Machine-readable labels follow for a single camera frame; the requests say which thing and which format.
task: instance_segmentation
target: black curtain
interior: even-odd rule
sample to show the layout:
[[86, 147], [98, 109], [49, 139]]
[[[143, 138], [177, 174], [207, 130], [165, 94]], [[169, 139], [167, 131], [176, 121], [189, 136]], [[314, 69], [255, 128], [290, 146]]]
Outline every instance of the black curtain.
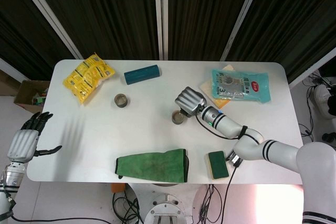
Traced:
[[254, 0], [228, 61], [275, 61], [291, 82], [336, 46], [336, 0]]
[[0, 0], [0, 58], [33, 80], [50, 80], [70, 51], [32, 0]]
[[220, 60], [244, 0], [168, 0], [170, 60]]
[[155, 0], [46, 0], [83, 57], [159, 59]]

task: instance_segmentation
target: green cloth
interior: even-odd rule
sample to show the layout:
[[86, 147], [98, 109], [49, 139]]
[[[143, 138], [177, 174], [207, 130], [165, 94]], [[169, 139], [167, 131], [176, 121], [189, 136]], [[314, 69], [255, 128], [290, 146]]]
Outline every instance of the green cloth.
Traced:
[[164, 153], [143, 153], [117, 158], [115, 167], [123, 176], [169, 183], [187, 182], [188, 158], [185, 149]]

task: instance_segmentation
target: robotic arm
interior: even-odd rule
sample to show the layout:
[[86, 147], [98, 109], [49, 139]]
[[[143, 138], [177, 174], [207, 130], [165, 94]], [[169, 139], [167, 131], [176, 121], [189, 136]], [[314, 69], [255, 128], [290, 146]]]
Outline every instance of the robotic arm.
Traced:
[[336, 151], [331, 146], [313, 142], [298, 149], [275, 140], [264, 141], [259, 132], [207, 106], [203, 95], [190, 87], [175, 102], [184, 115], [199, 115], [228, 139], [238, 139], [230, 154], [234, 166], [239, 165], [240, 158], [265, 159], [299, 173], [304, 193], [302, 223], [336, 224]]
[[24, 164], [32, 160], [33, 157], [49, 155], [59, 151], [59, 145], [53, 150], [37, 151], [38, 138], [52, 114], [39, 112], [34, 114], [13, 138], [8, 151], [8, 164], [0, 176], [0, 223], [7, 223], [7, 219], [13, 215], [12, 208], [15, 206], [15, 196], [20, 188], [21, 181], [25, 175]]

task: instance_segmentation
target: blue foam roller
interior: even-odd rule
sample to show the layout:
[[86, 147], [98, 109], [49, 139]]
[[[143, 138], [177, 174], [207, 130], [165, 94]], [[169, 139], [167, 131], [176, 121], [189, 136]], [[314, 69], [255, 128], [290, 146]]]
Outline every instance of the blue foam roller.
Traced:
[[127, 85], [160, 76], [159, 67], [152, 65], [124, 73]]

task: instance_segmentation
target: white table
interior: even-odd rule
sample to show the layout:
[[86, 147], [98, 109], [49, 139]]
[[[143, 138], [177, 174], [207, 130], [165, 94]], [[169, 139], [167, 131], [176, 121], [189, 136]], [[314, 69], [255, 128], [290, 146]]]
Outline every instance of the white table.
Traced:
[[[130, 177], [119, 179], [114, 173], [116, 158], [185, 148], [190, 160], [187, 183], [228, 183], [229, 178], [211, 179], [206, 155], [219, 150], [228, 154], [236, 142], [213, 136], [199, 126], [195, 117], [181, 125], [171, 121], [172, 112], [178, 109], [174, 102], [177, 95], [186, 86], [199, 90], [199, 85], [211, 78], [212, 69], [221, 69], [228, 63], [238, 71], [267, 72], [271, 101], [230, 101], [222, 111], [236, 122], [256, 129], [265, 139], [302, 145], [285, 71], [277, 63], [108, 60], [116, 74], [80, 105], [62, 84], [80, 62], [63, 60], [55, 66], [44, 106], [44, 111], [54, 116], [43, 130], [37, 148], [63, 148], [29, 162], [27, 174], [32, 180], [151, 183]], [[160, 77], [126, 85], [124, 72], [154, 64], [162, 71]], [[117, 107], [113, 101], [118, 93], [129, 99], [125, 108]], [[232, 173], [232, 166], [228, 164], [228, 168]], [[301, 184], [301, 179], [267, 161], [243, 161], [232, 183]]]

